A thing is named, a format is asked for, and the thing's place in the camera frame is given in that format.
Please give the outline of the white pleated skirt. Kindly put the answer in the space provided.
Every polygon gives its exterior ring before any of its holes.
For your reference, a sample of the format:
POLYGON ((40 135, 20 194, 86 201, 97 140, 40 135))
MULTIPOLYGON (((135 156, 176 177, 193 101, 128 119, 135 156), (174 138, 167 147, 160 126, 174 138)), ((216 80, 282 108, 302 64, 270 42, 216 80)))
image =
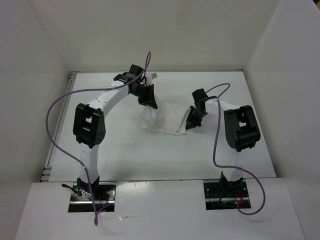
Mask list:
POLYGON ((156 96, 158 109, 145 106, 139 128, 143 131, 173 136, 186 134, 188 104, 161 100, 156 96))

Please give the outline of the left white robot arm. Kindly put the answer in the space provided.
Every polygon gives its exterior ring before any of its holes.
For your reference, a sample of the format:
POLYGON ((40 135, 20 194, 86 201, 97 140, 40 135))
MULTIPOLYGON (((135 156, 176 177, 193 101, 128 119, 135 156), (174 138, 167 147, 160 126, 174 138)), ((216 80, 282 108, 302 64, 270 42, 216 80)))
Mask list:
POLYGON ((88 104, 80 103, 75 109, 73 134, 79 144, 80 161, 84 167, 77 178, 77 187, 88 200, 94 200, 100 193, 98 173, 98 150, 106 136, 105 118, 111 109, 128 95, 137 97, 138 103, 157 109, 153 80, 156 73, 145 73, 137 65, 131 65, 128 72, 114 77, 111 90, 103 92, 88 104))

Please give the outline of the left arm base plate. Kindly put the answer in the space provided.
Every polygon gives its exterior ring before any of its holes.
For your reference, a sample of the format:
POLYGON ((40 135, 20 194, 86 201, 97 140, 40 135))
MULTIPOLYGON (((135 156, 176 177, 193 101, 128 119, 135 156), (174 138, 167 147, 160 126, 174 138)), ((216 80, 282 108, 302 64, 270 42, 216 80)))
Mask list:
MULTIPOLYGON (((63 183, 63 188, 71 190, 69 200, 69 213, 89 213, 94 212, 91 196, 88 192, 80 190, 74 182, 72 185, 63 183)), ((116 199, 116 183, 101 182, 98 192, 95 193, 94 203, 99 213, 114 212, 116 199)))

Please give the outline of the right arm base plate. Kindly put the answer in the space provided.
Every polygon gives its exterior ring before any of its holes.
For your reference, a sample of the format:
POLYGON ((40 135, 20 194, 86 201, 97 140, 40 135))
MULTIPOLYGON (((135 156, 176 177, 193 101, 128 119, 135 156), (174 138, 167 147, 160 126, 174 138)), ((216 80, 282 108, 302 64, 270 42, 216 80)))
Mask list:
POLYGON ((251 203, 247 184, 244 181, 236 190, 224 192, 218 180, 204 181, 204 198, 207 211, 213 210, 233 210, 237 209, 240 203, 240 209, 250 209, 251 203))

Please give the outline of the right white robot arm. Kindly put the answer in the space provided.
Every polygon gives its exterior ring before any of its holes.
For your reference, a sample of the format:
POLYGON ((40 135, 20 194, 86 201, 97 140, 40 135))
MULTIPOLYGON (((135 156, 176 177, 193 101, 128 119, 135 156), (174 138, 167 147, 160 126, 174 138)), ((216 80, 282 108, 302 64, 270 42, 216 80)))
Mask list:
POLYGON ((195 90, 192 93, 192 97, 194 105, 190 107, 185 129, 190 130, 200 127, 203 118, 208 114, 218 117, 212 161, 215 167, 222 169, 219 179, 219 191, 223 196, 229 197, 236 192, 244 179, 243 172, 245 170, 237 165, 241 159, 240 152, 253 148, 261 139, 253 108, 250 105, 233 105, 221 101, 217 96, 208 96, 202 88, 195 90), (224 139, 227 145, 234 151, 230 165, 217 162, 221 127, 224 127, 224 139))

